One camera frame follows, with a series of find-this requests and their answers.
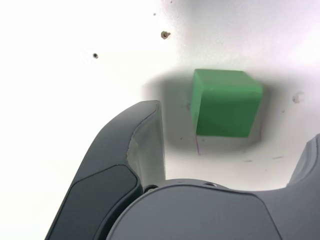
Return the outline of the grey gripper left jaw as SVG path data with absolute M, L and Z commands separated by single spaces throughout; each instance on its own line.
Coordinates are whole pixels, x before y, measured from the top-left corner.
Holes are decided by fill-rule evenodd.
M 127 108 L 97 134 L 46 235 L 48 240 L 104 240 L 121 213 L 166 178 L 162 106 Z

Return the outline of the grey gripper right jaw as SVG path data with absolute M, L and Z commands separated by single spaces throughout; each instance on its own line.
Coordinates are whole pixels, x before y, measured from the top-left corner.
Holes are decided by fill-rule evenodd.
M 109 240 L 317 240 L 320 138 L 310 140 L 286 187 L 238 191 L 172 184 L 135 200 Z

